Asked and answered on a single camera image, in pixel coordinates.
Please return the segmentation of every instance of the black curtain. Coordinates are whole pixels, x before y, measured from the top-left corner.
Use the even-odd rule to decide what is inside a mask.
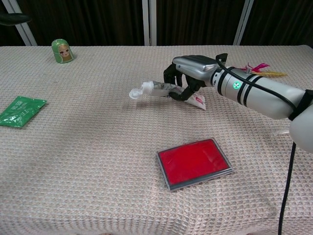
[[[7,13],[2,1],[0,12]],[[0,46],[25,46],[25,44],[15,26],[0,25]]]
[[[241,44],[313,47],[313,1],[254,0]]]
[[[38,45],[144,45],[141,0],[18,0]]]
[[[232,45],[245,0],[157,0],[157,44]]]

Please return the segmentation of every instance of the tablecloth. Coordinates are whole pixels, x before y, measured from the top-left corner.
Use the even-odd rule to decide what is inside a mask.
[[[19,95],[47,100],[23,128],[0,127],[0,234],[246,235],[276,233],[292,139],[272,120],[202,88],[207,110],[129,98],[163,81],[176,56],[228,53],[226,65],[270,64],[273,78],[313,88],[308,46],[0,47],[0,110]],[[156,152],[215,138],[231,175],[169,192]],[[313,234],[313,155],[297,149],[283,234]]]

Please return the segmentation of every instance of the green sachet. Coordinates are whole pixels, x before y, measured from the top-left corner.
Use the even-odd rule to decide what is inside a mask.
[[[0,126],[23,127],[40,108],[46,104],[46,100],[32,99],[18,96],[0,114]]]

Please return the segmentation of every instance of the toothpaste tube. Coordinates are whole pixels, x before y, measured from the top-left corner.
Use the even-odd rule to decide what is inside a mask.
[[[180,94],[183,91],[184,91],[183,87],[177,86],[175,84],[150,81],[142,83],[141,89],[137,88],[132,89],[129,93],[129,96],[132,99],[138,99],[142,94],[158,97],[169,97],[170,92],[176,92]],[[205,98],[203,95],[194,93],[185,102],[206,110]]]

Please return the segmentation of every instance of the ink pad case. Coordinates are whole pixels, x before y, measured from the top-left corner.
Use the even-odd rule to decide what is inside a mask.
[[[159,151],[157,159],[170,191],[233,172],[214,138]]]

